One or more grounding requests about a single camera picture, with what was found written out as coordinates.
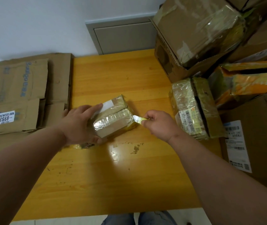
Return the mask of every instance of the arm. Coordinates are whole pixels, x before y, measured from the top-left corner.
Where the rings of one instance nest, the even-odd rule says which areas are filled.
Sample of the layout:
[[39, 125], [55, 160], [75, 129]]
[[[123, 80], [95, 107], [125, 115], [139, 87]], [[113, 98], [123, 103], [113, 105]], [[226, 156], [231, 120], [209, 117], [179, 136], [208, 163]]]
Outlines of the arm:
[[267, 224], [267, 188], [182, 131], [171, 116], [150, 110], [142, 125], [173, 147], [212, 224]]
[[61, 122], [41, 129], [0, 152], [0, 224], [9, 224], [39, 176], [65, 145], [100, 143], [87, 132], [87, 120], [100, 108], [85, 105], [66, 110]]

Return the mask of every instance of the floor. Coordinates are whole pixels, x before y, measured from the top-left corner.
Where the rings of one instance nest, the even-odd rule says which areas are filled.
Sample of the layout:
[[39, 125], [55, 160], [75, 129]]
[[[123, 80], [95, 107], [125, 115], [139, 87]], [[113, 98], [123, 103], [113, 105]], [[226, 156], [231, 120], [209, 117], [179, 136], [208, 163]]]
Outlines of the floor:
[[[192, 225], [211, 225], [203, 208], [190, 208], [169, 210], [177, 225], [186, 225], [190, 222]], [[83, 216], [69, 218], [55, 218], [44, 220], [24, 220], [12, 222], [10, 225], [101, 225], [106, 215]], [[134, 213], [134, 219], [138, 224], [139, 213]]]

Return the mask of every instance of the table surface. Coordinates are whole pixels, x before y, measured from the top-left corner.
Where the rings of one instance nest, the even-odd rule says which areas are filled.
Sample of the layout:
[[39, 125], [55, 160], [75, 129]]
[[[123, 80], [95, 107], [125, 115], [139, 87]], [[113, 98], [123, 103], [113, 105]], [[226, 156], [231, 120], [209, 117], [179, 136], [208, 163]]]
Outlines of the table surface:
[[[154, 50], [74, 60], [72, 106], [120, 94], [137, 115], [172, 114], [171, 83]], [[203, 141], [221, 156], [218, 139]], [[173, 149], [142, 126], [91, 149], [64, 148], [46, 167], [14, 220], [201, 207]]]

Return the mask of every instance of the left hand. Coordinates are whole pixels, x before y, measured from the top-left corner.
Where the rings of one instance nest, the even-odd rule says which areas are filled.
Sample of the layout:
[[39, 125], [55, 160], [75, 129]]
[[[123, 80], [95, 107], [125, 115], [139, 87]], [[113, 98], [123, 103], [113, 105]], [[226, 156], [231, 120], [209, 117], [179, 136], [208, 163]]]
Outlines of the left hand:
[[87, 122], [94, 113], [102, 108], [103, 104], [95, 106], [83, 105], [68, 112], [64, 110], [63, 119], [55, 128], [66, 137], [66, 145], [82, 143], [101, 143], [101, 138], [87, 130]]

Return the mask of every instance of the forearm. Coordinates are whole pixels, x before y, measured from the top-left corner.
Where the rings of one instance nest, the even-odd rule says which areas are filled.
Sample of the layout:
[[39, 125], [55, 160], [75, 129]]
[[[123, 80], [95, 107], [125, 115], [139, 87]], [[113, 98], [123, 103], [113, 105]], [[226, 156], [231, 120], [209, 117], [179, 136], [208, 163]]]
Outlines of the forearm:
[[0, 152], [0, 224], [9, 224], [39, 176], [64, 146], [56, 128], [41, 129]]
[[169, 143], [212, 224], [267, 224], [267, 188], [187, 134]]

